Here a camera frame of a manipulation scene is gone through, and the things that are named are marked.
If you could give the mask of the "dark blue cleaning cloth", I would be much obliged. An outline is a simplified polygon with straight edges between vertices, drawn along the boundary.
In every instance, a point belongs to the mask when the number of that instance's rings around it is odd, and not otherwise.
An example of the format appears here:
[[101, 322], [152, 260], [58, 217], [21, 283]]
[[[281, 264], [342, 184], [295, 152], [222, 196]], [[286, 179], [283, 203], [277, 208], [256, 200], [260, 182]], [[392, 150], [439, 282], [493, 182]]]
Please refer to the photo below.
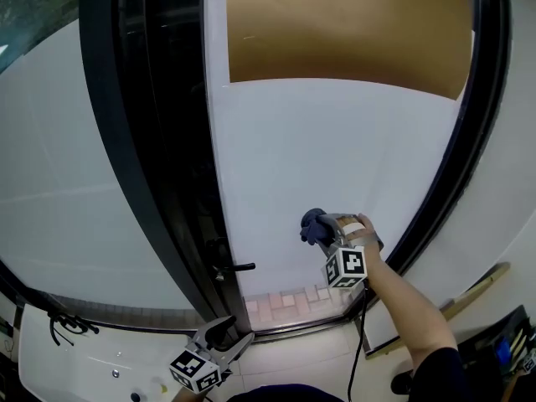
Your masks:
[[315, 208], [307, 211], [301, 218], [301, 241], [307, 242], [309, 245], [316, 245], [314, 240], [314, 231], [317, 226], [330, 226], [323, 225], [319, 222], [319, 216], [325, 214], [323, 209]]

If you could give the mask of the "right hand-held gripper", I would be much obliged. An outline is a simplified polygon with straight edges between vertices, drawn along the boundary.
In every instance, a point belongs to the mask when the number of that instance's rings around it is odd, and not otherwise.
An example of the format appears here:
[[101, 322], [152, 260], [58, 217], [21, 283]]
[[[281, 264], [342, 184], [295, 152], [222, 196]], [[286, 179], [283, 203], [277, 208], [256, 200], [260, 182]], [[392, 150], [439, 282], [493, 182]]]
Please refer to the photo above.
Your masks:
[[327, 258], [323, 268], [329, 288], [351, 290], [364, 281], [367, 274], [364, 248], [349, 246], [337, 218], [345, 214], [322, 214], [314, 231], [314, 240]]

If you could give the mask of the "blue plastic object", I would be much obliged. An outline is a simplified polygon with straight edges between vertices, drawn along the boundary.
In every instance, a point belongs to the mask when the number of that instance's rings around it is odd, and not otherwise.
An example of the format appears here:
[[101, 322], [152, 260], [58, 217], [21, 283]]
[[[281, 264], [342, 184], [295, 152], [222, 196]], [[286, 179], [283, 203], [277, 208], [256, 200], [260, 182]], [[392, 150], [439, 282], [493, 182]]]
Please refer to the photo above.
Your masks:
[[498, 364], [501, 367], [506, 367], [510, 364], [512, 353], [510, 344], [505, 337], [501, 337], [494, 343], [493, 350]]

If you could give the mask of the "frosted glass window panel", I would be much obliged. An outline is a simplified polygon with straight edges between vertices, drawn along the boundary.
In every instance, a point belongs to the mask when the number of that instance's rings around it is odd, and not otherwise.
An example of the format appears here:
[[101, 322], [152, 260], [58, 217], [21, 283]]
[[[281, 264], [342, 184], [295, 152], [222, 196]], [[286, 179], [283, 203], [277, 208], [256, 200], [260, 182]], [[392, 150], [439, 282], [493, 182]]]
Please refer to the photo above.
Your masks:
[[27, 287], [187, 310], [113, 172], [85, 81], [78, 0], [0, 0], [0, 260]]

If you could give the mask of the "white sink basin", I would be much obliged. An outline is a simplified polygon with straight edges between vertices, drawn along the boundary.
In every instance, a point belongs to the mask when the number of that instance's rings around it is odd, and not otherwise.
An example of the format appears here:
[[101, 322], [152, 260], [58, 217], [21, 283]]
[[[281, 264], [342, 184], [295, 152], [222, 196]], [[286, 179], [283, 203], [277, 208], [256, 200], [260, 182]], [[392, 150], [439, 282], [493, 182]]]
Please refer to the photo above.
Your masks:
[[[171, 402], [179, 390], [169, 364], [187, 344], [184, 334], [131, 332], [101, 327], [95, 335], [74, 335], [56, 327], [74, 346], [49, 332], [47, 312], [23, 309], [18, 347], [18, 374], [23, 387], [41, 402]], [[158, 380], [168, 392], [152, 397]]]

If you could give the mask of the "dark round bucket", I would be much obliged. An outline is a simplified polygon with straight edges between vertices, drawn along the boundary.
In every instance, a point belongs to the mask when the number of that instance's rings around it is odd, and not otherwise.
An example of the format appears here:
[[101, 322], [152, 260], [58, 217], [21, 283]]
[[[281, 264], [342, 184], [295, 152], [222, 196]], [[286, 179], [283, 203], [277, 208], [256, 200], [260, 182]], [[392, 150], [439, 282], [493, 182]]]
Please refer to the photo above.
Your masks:
[[397, 395], [410, 395], [413, 384], [413, 376], [413, 370], [408, 370], [395, 375], [390, 383], [392, 393]]

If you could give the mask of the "black door handle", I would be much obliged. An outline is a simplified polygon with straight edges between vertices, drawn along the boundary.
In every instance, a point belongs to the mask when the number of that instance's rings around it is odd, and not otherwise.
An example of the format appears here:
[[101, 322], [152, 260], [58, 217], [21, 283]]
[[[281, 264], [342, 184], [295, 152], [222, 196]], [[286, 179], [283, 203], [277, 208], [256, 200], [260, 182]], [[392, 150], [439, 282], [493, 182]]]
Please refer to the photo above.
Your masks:
[[211, 266], [218, 275], [252, 271], [256, 268], [255, 263], [235, 264], [226, 237], [209, 240], [206, 243], [206, 248], [211, 259]]

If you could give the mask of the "person's right hand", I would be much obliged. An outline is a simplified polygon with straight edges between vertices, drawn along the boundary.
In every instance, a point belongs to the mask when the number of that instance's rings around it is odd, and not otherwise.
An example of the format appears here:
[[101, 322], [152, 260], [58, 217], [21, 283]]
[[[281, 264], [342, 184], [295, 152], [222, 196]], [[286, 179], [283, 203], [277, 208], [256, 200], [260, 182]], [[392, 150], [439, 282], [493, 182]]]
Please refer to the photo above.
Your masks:
[[368, 265], [381, 261], [382, 244], [371, 220], [365, 214], [345, 214], [337, 218], [349, 246], [362, 246]]

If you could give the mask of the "person's right forearm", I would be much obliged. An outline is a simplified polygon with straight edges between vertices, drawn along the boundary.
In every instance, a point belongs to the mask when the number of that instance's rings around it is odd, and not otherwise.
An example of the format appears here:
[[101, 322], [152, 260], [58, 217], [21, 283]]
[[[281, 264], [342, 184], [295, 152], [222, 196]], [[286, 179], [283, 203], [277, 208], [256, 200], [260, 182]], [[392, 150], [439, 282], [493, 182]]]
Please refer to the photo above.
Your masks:
[[457, 349], [443, 314], [381, 259], [379, 247], [367, 245], [364, 256], [369, 285], [387, 308], [414, 368], [437, 350]]

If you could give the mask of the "black faucet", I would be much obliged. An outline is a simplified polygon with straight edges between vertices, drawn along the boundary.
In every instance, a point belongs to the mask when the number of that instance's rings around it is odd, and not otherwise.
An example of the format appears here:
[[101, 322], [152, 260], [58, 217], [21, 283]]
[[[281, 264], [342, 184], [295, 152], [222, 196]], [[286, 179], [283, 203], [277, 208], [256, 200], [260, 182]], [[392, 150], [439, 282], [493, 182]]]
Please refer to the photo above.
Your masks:
[[95, 335], [100, 333], [100, 329], [97, 326], [76, 315], [71, 316], [65, 312], [57, 311], [49, 312], [48, 317], [50, 336], [57, 347], [61, 345], [60, 339], [66, 341], [71, 347], [74, 346], [74, 343], [56, 328], [57, 325], [74, 335], [84, 335], [89, 331], [92, 331]]

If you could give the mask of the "light wooden board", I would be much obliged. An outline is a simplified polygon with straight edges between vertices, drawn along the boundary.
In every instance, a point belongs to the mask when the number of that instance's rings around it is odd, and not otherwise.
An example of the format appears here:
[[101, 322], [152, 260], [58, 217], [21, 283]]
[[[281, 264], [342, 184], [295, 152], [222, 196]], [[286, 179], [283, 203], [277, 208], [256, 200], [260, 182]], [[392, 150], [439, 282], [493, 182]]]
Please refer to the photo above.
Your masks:
[[[468, 308], [478, 297], [480, 297], [485, 291], [487, 291], [497, 280], [499, 280], [510, 269], [509, 262], [499, 262], [492, 267], [488, 273], [479, 280], [470, 289], [462, 293], [459, 297], [449, 300], [442, 308], [441, 313], [444, 318], [449, 322], [453, 317], [460, 314], [463, 310]], [[387, 343], [382, 344], [378, 348], [370, 349], [365, 353], [367, 360], [377, 358], [379, 356], [388, 354], [403, 348], [405, 344], [400, 337], [393, 338]]]

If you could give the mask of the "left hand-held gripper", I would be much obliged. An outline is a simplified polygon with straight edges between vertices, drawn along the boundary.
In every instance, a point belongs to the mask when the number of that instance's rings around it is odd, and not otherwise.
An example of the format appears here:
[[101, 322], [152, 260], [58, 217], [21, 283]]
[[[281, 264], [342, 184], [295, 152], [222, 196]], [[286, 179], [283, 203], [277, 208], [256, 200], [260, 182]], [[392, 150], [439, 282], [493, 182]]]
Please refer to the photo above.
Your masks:
[[235, 316], [227, 316], [204, 324], [169, 364], [171, 375], [185, 389], [202, 394], [220, 386], [232, 374], [230, 365], [255, 339], [255, 334], [250, 332], [231, 346], [229, 330], [235, 322]]

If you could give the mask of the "black storage rack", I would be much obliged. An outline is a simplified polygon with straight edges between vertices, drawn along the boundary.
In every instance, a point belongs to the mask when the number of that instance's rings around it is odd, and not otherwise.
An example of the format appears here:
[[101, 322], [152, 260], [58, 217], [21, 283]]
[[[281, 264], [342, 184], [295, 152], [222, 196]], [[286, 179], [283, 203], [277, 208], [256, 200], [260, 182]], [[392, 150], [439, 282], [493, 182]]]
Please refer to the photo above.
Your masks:
[[536, 326], [519, 306], [460, 343], [458, 351], [475, 401], [499, 402], [517, 371], [536, 369]]

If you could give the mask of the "brown cardboard sheet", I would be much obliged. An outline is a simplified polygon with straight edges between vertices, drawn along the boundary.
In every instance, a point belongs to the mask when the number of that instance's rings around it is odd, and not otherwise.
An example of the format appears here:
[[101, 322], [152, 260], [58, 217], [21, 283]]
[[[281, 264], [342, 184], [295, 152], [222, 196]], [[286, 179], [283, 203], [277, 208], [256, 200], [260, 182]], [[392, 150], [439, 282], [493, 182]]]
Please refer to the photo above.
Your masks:
[[325, 78], [456, 99], [472, 0], [226, 0], [229, 77]]

